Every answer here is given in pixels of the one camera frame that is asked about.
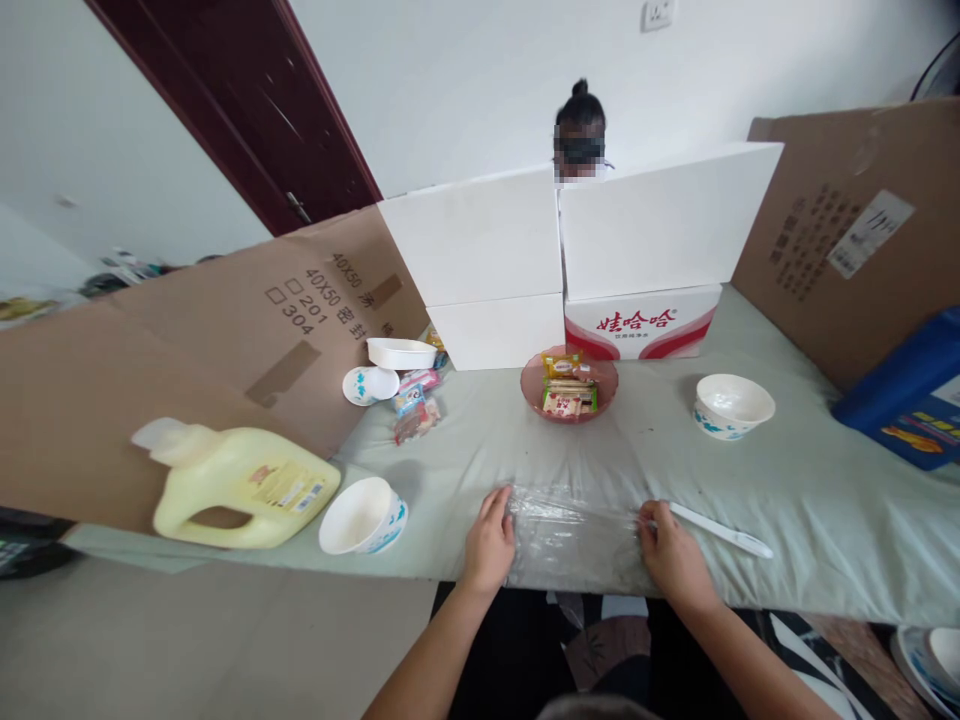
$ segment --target table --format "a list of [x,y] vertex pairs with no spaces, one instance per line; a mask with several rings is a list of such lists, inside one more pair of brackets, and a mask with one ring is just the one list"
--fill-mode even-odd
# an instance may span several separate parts
[[[393,409],[368,410],[334,462],[344,486],[387,478],[410,506],[391,549],[328,556],[318,517],[273,550],[224,551],[81,526],[83,552],[175,570],[211,559],[356,575],[455,579],[481,499],[515,485],[518,551],[509,586],[656,595],[633,515],[666,498],[749,532],[762,560],[693,529],[717,589],[740,607],[827,613],[918,626],[960,626],[960,468],[924,473],[828,407],[836,390],[733,288],[699,358],[620,362],[608,412],[579,427],[545,422],[524,404],[519,370],[449,372],[435,396],[444,420],[396,447]],[[697,381],[749,377],[775,417],[739,442],[691,419]]]

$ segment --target white wall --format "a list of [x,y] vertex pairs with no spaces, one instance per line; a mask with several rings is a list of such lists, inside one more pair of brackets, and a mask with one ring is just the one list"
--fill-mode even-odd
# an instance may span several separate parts
[[387,197],[552,157],[585,75],[629,166],[742,140],[754,116],[905,100],[960,27],[954,0],[291,0]]
[[41,283],[76,289],[100,272],[0,204],[0,288]]
[[269,239],[82,0],[0,3],[0,201],[92,262],[115,245],[189,263]]

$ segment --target white box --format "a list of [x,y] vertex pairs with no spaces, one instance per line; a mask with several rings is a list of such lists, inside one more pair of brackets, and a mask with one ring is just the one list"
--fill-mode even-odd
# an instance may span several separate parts
[[565,185],[567,297],[729,281],[782,149],[733,143],[602,183]]
[[523,367],[563,343],[561,293],[440,305],[427,313],[457,370]]
[[598,360],[696,357],[722,290],[705,285],[568,300],[563,308],[567,344]]
[[563,291],[553,166],[379,204],[427,307]]

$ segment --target door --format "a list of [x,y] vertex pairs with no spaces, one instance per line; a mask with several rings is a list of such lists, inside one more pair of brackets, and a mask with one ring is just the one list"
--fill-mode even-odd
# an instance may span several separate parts
[[285,0],[87,3],[274,235],[381,199]]

